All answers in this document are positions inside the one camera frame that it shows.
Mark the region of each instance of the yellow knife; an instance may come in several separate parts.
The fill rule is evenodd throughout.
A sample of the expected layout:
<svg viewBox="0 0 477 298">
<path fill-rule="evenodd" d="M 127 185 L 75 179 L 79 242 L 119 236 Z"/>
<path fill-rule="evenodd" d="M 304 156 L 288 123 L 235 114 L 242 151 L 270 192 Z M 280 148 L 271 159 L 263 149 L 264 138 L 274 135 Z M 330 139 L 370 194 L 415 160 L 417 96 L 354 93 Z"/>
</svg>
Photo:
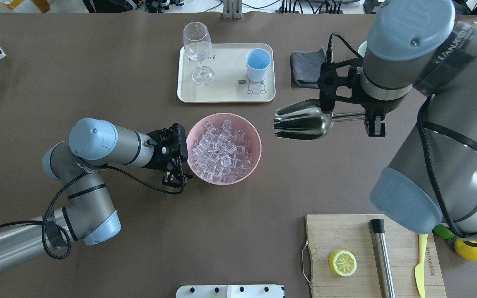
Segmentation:
<svg viewBox="0 0 477 298">
<path fill-rule="evenodd" d="M 424 294 L 424 254 L 426 253 L 426 242 L 428 234 L 419 235 L 419 263 L 415 266 L 415 284 L 421 298 L 426 298 Z"/>
</svg>

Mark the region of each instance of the bowl of ice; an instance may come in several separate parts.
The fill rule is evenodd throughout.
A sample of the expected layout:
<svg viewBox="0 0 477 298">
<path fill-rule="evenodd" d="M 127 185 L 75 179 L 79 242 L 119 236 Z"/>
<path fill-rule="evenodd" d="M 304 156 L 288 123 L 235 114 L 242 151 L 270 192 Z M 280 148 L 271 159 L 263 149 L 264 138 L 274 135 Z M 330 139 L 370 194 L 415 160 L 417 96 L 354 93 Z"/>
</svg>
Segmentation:
<svg viewBox="0 0 477 298">
<path fill-rule="evenodd" d="M 230 185 L 248 177 L 261 158 L 261 138 L 246 119 L 218 113 L 198 121 L 187 135 L 187 164 L 200 179 Z"/>
</svg>

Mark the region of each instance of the wooden cutting board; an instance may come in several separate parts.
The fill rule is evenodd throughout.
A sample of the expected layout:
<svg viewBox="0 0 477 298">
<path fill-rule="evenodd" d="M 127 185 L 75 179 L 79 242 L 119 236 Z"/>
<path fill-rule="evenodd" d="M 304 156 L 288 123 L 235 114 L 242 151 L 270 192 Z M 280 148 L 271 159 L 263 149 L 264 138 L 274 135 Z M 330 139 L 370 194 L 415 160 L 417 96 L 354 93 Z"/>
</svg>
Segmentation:
<svg viewBox="0 0 477 298">
<path fill-rule="evenodd" d="M 307 215 L 308 250 L 312 264 L 312 298 L 381 298 L 373 239 L 369 220 L 384 219 L 384 229 L 396 297 L 419 297 L 414 268 L 419 262 L 417 234 L 384 214 Z M 356 257 L 356 272 L 349 277 L 336 275 L 329 256 L 348 250 Z M 424 283 L 427 298 L 445 298 L 445 286 L 432 234 L 428 234 Z"/>
</svg>

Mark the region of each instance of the glass stem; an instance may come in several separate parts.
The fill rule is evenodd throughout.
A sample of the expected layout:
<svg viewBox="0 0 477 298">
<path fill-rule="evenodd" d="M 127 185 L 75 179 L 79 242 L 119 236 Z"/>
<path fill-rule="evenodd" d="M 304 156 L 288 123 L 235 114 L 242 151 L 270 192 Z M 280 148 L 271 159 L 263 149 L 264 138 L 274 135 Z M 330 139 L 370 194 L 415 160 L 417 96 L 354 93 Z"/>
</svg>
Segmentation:
<svg viewBox="0 0 477 298">
<path fill-rule="evenodd" d="M 205 75 L 206 75 L 206 72 L 205 72 L 205 69 L 204 69 L 204 65 L 200 61 L 200 76 L 205 76 Z"/>
</svg>

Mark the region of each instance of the wine glass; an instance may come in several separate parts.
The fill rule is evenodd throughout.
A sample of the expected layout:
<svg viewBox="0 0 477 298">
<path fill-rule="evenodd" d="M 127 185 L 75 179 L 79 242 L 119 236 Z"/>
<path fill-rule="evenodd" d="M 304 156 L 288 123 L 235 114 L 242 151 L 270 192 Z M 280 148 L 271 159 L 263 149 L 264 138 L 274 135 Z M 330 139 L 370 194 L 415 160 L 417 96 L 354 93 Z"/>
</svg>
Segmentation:
<svg viewBox="0 0 477 298">
<path fill-rule="evenodd" d="M 211 37 L 206 25 L 192 22 L 183 29 L 183 45 L 191 60 L 200 62 L 200 66 L 193 71 L 193 81 L 198 85 L 207 85 L 212 82 L 214 73 L 211 68 L 203 66 L 202 61 L 211 55 Z"/>
</svg>

